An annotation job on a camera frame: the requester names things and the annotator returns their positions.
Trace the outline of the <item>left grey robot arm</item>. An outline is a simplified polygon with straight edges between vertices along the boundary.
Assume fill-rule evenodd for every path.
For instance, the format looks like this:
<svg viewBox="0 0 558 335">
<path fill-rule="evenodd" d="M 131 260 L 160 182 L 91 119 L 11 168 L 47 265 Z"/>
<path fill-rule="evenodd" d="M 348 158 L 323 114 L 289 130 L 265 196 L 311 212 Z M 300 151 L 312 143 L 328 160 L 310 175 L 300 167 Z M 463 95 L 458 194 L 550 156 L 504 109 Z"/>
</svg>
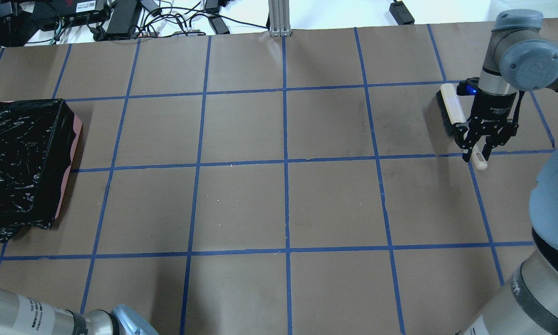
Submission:
<svg viewBox="0 0 558 335">
<path fill-rule="evenodd" d="M 0 335 L 157 335 L 132 308 L 120 304 L 111 312 L 86 314 L 0 289 Z"/>
</svg>

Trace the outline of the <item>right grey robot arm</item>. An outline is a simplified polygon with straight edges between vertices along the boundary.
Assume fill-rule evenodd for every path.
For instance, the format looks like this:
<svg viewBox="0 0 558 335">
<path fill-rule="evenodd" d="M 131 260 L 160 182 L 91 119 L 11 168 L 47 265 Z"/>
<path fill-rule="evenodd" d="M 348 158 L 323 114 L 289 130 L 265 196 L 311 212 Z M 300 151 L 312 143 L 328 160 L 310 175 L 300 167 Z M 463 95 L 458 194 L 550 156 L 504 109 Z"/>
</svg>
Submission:
<svg viewBox="0 0 558 335">
<path fill-rule="evenodd" d="M 558 335 L 558 139 L 536 92 L 558 98 L 558 39 L 544 37 L 544 15 L 534 9 L 508 9 L 476 28 L 461 24 L 462 36 L 485 34 L 479 66 L 478 114 L 461 100 L 464 121 L 483 147 L 493 132 L 490 106 L 502 108 L 512 93 L 524 92 L 517 135 L 492 148 L 490 170 L 470 165 L 486 250 L 494 282 L 483 305 L 472 312 L 458 335 Z"/>
</svg>

